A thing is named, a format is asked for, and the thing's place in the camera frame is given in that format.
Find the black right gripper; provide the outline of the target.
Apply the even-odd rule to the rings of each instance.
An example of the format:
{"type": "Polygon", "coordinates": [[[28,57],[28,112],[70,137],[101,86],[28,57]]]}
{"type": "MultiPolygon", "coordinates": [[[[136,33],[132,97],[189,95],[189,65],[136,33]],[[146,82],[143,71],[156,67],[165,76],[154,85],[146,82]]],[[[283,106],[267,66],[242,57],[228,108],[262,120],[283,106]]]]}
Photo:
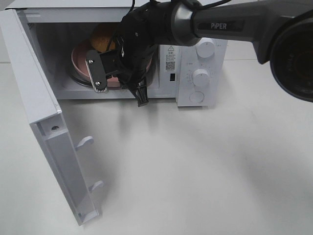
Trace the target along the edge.
{"type": "Polygon", "coordinates": [[[166,22],[170,2],[148,2],[128,12],[113,36],[116,49],[100,54],[106,77],[115,76],[137,100],[137,106],[149,103],[147,66],[159,44],[169,41],[166,22]]]}

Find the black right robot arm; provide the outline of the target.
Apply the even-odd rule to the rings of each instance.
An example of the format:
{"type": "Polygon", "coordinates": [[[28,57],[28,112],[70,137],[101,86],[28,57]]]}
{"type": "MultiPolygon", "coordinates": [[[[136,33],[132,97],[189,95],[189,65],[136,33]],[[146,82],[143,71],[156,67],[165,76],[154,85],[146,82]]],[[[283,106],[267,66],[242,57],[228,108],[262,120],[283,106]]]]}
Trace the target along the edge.
{"type": "Polygon", "coordinates": [[[148,102],[146,68],[159,45],[194,46],[201,38],[247,41],[258,62],[270,63],[288,94],[313,99],[313,3],[262,0],[202,5],[197,0],[151,0],[128,12],[113,35],[117,48],[100,55],[106,75],[115,75],[137,99],[148,102]]]}

